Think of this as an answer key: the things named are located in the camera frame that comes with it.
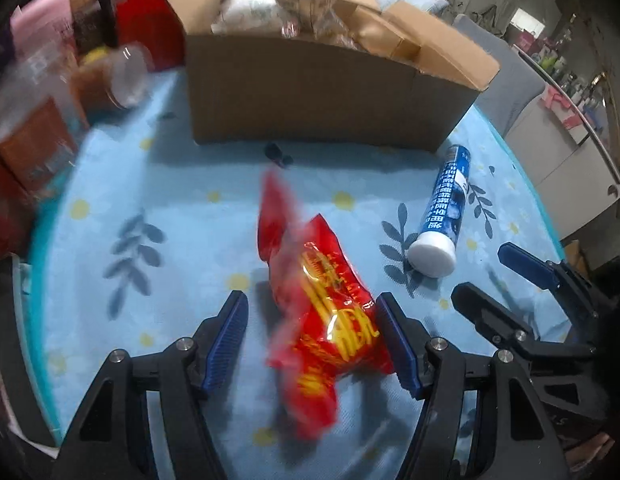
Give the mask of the blue tablet tube white cap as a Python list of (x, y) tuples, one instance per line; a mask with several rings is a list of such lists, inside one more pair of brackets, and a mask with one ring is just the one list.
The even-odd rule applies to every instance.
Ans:
[(428, 278), (445, 278), (456, 266), (456, 244), (468, 193), (470, 151), (450, 146), (444, 154), (417, 238), (406, 250), (412, 268)]

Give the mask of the red yellow-print snack bag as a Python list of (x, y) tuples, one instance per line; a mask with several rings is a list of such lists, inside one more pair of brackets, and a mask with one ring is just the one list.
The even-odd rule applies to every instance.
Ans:
[(262, 181), (257, 247), (282, 314), (268, 363), (278, 370), (297, 434), (317, 439), (337, 420), (338, 378), (359, 367), (394, 370), (375, 301), (322, 214), (299, 221), (293, 195), (275, 171)]

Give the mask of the white line-drawn snack bag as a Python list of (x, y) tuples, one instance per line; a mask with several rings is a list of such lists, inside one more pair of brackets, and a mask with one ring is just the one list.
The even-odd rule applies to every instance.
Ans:
[(278, 0), (224, 0), (210, 30), (215, 35), (294, 36), (298, 21)]

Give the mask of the blue floral tablecloth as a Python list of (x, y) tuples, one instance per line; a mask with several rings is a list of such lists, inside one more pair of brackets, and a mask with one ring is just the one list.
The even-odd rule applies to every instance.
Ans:
[(229, 378), (204, 413), (232, 479), (391, 479), (421, 403), (396, 376), (352, 370), (337, 379), (334, 424), (301, 437), (292, 393), (318, 376), (280, 353), (356, 328), (328, 294), (345, 268), (321, 246), (321, 218), (346, 269), (372, 295), (390, 292), (432, 336), (490, 356), (494, 345), (454, 310), (470, 282), (527, 323), (563, 340), (552, 295), (508, 270), (501, 245), (543, 260), (562, 250), (537, 194), (493, 126), (468, 110), (447, 146), (470, 152), (470, 185), (445, 278), (416, 272), (406, 253), (421, 231), (444, 158), (398, 148), (292, 141), (199, 145), (185, 77), (156, 76), (135, 110), (100, 118), (83, 139), (60, 197), (43, 209), (31, 251), (30, 343), (55, 442), (106, 356), (144, 356), (195, 332), (231, 292), (248, 300), (247, 330)]

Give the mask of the grey padded chair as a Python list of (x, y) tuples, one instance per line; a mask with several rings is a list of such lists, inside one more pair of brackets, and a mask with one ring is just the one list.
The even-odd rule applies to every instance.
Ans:
[(544, 91), (545, 82), (507, 42), (481, 28), (467, 15), (459, 14), (453, 27), (500, 64), (499, 73), (478, 96), (476, 106), (504, 138), (524, 108)]

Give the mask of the clear jar orange label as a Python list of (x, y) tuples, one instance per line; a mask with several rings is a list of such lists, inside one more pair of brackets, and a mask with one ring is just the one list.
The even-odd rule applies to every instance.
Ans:
[(0, 159), (18, 183), (40, 194), (75, 160), (89, 125), (68, 55), (40, 50), (0, 77)]

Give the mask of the tipped clear brown jar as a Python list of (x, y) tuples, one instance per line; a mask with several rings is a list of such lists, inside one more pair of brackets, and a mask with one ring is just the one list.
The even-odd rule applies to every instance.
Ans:
[(71, 76), (86, 114), (131, 110), (147, 97), (153, 65), (142, 44), (125, 44), (83, 62)]

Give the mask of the large open cardboard box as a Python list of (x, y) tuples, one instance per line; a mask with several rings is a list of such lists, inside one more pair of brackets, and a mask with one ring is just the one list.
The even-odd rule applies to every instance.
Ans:
[(308, 32), (214, 32), (229, 0), (166, 0), (185, 38), (192, 135), (359, 142), (435, 151), (499, 63), (405, 1), (335, 0), (354, 47)]

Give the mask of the red plastic container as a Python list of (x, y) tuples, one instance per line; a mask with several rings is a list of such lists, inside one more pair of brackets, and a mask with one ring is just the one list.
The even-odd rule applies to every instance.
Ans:
[(167, 0), (116, 0), (120, 44), (142, 44), (154, 69), (168, 70), (184, 62), (182, 27)]

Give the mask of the black printed snack bag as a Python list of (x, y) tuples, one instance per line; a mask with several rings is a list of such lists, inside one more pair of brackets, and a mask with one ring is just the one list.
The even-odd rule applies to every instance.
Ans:
[(78, 55), (112, 43), (112, 20), (105, 0), (69, 0)]

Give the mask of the pink lidded bottle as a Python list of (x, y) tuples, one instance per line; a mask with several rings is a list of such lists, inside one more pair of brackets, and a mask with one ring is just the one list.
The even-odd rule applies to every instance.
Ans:
[(24, 58), (49, 42), (75, 51), (70, 0), (32, 0), (11, 16), (11, 33), (16, 55)]

